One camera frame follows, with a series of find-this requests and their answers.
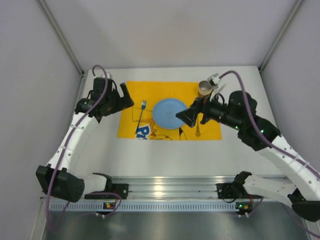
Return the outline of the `blue fork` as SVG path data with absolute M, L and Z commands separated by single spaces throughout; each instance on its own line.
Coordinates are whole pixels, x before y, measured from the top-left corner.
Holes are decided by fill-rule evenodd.
M 141 119 L 142 119 L 142 115 L 143 115 L 143 112 L 144 110 L 146 109 L 146 105 L 147 105 L 147 101 L 144 99 L 141 103 L 141 112 L 140 112 L 140 115 L 139 115 L 139 119 L 138 119 L 138 123 L 137 123 L 137 129 L 139 128 L 140 126 L 140 122 L 141 122 Z

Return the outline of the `gold spoon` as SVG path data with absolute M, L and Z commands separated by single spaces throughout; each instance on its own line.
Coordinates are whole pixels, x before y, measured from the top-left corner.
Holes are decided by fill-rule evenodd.
M 200 132 L 200 121 L 199 121 L 199 118 L 197 118 L 196 120 L 196 132 L 195 132 L 195 135 L 197 137 L 200 137 L 201 136 L 201 132 Z

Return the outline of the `yellow cloth placemat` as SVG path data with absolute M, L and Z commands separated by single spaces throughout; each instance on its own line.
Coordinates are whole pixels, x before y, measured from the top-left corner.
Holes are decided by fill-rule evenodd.
M 119 138 L 169 141 L 219 141 L 222 139 L 221 126 L 216 121 L 209 121 L 205 125 L 199 123 L 201 136 L 197 137 L 197 122 L 193 128 L 184 124 L 180 128 L 169 130 L 159 127 L 153 120 L 153 108 L 163 99 L 178 99 L 189 107 L 198 96 L 198 83 L 128 81 L 126 85 L 134 106 L 121 113 L 117 134 Z M 146 100 L 146 108 L 137 128 L 143 100 Z

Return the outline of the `blue plate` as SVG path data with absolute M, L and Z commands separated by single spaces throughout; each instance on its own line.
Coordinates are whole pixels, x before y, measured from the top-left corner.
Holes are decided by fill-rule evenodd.
M 186 109 L 186 104 L 179 99 L 162 99 L 154 106 L 152 118 L 159 127 L 167 130 L 175 130 L 185 124 L 176 117 L 176 114 Z

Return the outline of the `metal cup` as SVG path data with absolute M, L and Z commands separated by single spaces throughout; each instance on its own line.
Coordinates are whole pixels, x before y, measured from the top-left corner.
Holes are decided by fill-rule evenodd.
M 203 80 L 198 83 L 198 96 L 203 97 L 210 95 L 213 91 L 213 87 L 209 81 Z

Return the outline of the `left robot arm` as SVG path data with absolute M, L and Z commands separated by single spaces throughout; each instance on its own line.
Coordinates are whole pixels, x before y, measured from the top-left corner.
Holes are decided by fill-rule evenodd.
M 125 83 L 116 85 L 111 78 L 96 77 L 93 89 L 75 107 L 70 127 L 53 157 L 45 166 L 38 166 L 35 175 L 42 191 L 51 197 L 71 203 L 92 192 L 105 192 L 111 178 L 103 173 L 76 176 L 72 168 L 80 159 L 91 133 L 102 118 L 134 106 Z

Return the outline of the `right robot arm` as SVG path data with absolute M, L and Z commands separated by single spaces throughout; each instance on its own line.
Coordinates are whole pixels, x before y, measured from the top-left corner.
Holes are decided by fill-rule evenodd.
M 231 183 L 236 197 L 265 197 L 290 207 L 307 221 L 319 221 L 319 172 L 288 144 L 278 128 L 256 115 L 257 101 L 250 94 L 234 91 L 228 103 L 219 102 L 218 98 L 197 97 L 189 108 L 175 116 L 191 128 L 202 114 L 202 125 L 213 120 L 237 130 L 242 143 L 273 163 L 290 180 L 290 183 L 279 182 L 242 171 Z

